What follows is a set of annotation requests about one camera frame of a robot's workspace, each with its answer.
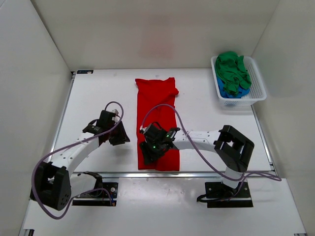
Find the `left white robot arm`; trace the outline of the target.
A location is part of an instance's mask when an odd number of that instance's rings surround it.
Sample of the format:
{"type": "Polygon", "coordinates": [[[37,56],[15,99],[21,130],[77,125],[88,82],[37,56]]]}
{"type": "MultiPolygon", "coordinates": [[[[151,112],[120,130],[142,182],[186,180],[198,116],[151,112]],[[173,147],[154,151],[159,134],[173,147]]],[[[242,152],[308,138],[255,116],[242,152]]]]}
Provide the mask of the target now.
{"type": "Polygon", "coordinates": [[[130,141],[121,115],[117,110],[100,113],[100,117],[88,123],[78,141],[72,146],[59,150],[49,162],[41,162],[34,172],[31,199],[55,210],[63,210],[73,197],[90,193],[102,193],[101,175],[85,171],[76,174],[76,168],[103,143],[112,146],[130,141]]]}

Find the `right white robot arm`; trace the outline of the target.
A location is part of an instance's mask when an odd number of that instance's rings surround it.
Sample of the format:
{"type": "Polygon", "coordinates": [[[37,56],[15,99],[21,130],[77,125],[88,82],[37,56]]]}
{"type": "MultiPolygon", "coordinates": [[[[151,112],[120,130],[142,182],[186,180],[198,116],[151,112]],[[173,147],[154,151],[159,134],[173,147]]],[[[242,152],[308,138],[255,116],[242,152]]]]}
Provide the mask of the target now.
{"type": "Polygon", "coordinates": [[[221,193],[232,197],[238,192],[241,177],[247,171],[254,143],[230,125],[215,131],[185,131],[178,127],[166,131],[150,124],[140,128],[144,141],[139,144],[145,164],[166,156],[170,150],[193,149],[216,153],[226,165],[221,193]]]}

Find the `red t shirt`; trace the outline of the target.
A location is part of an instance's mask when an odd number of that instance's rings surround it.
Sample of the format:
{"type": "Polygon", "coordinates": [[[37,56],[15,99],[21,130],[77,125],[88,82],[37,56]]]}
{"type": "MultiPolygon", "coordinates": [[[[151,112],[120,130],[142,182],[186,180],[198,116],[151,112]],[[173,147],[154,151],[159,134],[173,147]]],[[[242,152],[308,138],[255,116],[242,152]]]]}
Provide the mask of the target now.
{"type": "MultiPolygon", "coordinates": [[[[175,98],[179,94],[176,88],[175,78],[170,77],[166,80],[145,80],[135,79],[138,87],[137,94],[137,144],[145,141],[144,136],[139,133],[145,115],[154,108],[145,120],[145,126],[156,121],[165,130],[176,127],[176,118],[173,109],[167,107],[175,106],[175,98]]],[[[180,153],[178,150],[170,150],[165,156],[152,164],[145,164],[144,157],[140,147],[137,147],[138,169],[157,170],[157,171],[179,171],[180,153]]]]}

